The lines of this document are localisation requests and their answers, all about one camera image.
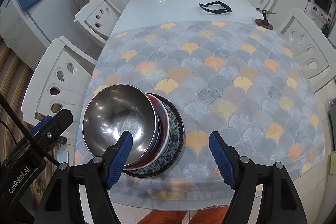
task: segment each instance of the orange pants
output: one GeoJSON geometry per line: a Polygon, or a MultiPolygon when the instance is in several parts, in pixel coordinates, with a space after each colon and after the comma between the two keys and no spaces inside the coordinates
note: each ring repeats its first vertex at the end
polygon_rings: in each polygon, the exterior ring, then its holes
{"type": "MultiPolygon", "coordinates": [[[[199,210],[189,224],[221,224],[228,206],[199,210]]],[[[186,211],[157,211],[153,210],[138,224],[182,224],[186,211]]]]}

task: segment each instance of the screw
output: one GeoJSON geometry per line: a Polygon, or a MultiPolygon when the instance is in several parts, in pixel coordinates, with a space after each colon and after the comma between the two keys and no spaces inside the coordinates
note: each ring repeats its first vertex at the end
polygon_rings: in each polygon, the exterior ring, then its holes
{"type": "Polygon", "coordinates": [[[68,165],[64,162],[64,163],[60,164],[58,168],[61,169],[61,170],[64,170],[65,168],[67,168],[67,166],[68,165]]]}
{"type": "Polygon", "coordinates": [[[245,164],[250,162],[250,159],[248,157],[245,157],[245,156],[241,157],[240,160],[241,160],[241,162],[243,162],[245,164]]]}
{"type": "Polygon", "coordinates": [[[284,167],[284,165],[281,162],[276,162],[275,166],[279,169],[282,169],[284,167]]]}
{"type": "Polygon", "coordinates": [[[100,163],[101,162],[101,160],[102,160],[102,158],[101,157],[95,157],[95,158],[93,158],[93,163],[96,163],[96,164],[98,164],[98,163],[100,163]]]}

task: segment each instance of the blue gripper pad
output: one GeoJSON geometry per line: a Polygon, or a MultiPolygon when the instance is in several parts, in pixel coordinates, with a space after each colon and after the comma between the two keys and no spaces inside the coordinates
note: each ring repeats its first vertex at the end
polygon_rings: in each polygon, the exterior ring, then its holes
{"type": "Polygon", "coordinates": [[[213,157],[215,158],[215,162],[218,166],[224,182],[234,190],[237,185],[234,167],[232,166],[229,158],[227,157],[225,151],[221,147],[214,133],[210,134],[209,147],[213,157]]]}
{"type": "Polygon", "coordinates": [[[52,117],[46,116],[41,122],[39,122],[31,131],[29,131],[29,134],[31,136],[34,136],[42,126],[44,126],[52,117]]]}
{"type": "Polygon", "coordinates": [[[120,145],[119,150],[115,154],[109,166],[109,175],[106,180],[106,184],[108,185],[109,189],[112,187],[112,185],[118,182],[121,172],[128,158],[128,155],[131,152],[132,145],[133,145],[132,134],[128,132],[126,138],[120,145]]]}

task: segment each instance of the ginkgo leaf patterned tablecloth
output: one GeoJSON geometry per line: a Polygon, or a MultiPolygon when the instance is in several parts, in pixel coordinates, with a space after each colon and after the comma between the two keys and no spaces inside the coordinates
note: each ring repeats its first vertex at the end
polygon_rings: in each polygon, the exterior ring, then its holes
{"type": "Polygon", "coordinates": [[[163,210],[229,204],[233,191],[223,182],[209,150],[212,131],[219,131],[228,145],[255,163],[283,162],[292,179],[324,158],[313,91],[277,31],[194,21],[111,37],[85,96],[76,164],[93,157],[83,140],[85,109],[110,85],[130,84],[166,97],[178,109],[185,128],[184,148],[176,163],[153,178],[122,174],[110,190],[113,202],[163,210]]]}

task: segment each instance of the black screen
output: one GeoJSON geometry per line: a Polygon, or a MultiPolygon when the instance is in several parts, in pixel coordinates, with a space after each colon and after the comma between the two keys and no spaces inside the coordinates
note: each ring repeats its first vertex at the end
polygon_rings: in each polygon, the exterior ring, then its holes
{"type": "Polygon", "coordinates": [[[330,11],[331,8],[331,0],[315,0],[315,3],[327,14],[330,11]]]}

